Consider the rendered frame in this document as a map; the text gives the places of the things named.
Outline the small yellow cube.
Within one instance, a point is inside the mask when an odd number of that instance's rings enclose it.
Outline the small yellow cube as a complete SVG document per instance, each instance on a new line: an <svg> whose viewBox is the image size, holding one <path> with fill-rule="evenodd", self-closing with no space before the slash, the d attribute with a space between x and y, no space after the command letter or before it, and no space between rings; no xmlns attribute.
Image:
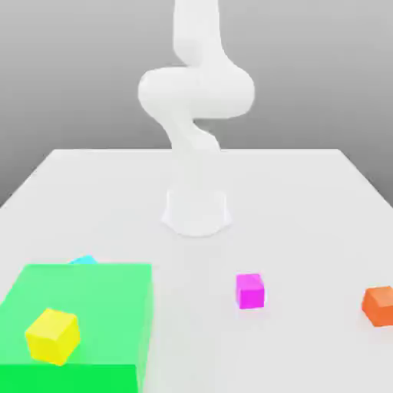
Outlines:
<svg viewBox="0 0 393 393"><path fill-rule="evenodd" d="M25 331L34 360L62 366L81 341L75 314L46 309Z"/></svg>

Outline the small magenta cube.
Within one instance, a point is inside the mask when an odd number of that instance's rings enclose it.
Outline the small magenta cube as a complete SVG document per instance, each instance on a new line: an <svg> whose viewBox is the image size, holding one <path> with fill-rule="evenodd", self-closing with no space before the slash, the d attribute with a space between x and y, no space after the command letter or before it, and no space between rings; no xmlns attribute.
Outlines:
<svg viewBox="0 0 393 393"><path fill-rule="evenodd" d="M259 273L236 276L236 301L240 309L260 309L265 305L265 286Z"/></svg>

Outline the large green box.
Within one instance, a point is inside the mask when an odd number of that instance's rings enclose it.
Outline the large green box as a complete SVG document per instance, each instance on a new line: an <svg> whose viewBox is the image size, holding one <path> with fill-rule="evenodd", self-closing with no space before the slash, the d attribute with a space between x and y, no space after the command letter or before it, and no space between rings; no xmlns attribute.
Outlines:
<svg viewBox="0 0 393 393"><path fill-rule="evenodd" d="M0 303L0 393L142 393L153 319L149 264L29 264ZM78 318L62 366L31 358L26 329L46 309Z"/></svg>

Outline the small orange cube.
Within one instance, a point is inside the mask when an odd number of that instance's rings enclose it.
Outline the small orange cube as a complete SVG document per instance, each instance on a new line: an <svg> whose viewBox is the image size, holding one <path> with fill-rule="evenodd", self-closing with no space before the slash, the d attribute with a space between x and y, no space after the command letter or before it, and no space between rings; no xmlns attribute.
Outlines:
<svg viewBox="0 0 393 393"><path fill-rule="evenodd" d="M374 327L393 325L393 288L368 288L362 300L362 311Z"/></svg>

